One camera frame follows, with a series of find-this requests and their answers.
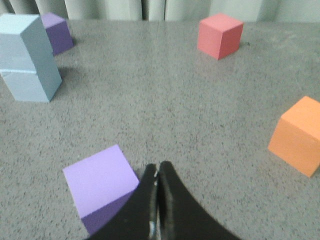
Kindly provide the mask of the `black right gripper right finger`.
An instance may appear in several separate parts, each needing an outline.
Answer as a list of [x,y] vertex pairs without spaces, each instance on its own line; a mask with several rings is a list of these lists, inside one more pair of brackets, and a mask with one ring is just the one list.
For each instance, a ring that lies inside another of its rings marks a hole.
[[160,164],[158,197],[164,240],[237,240],[194,199],[169,161]]

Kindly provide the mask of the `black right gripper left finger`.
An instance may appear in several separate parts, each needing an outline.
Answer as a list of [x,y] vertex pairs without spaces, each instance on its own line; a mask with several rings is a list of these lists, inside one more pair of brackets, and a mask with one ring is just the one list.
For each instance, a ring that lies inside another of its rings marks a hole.
[[158,171],[148,164],[138,187],[119,212],[90,240],[154,240],[157,236]]

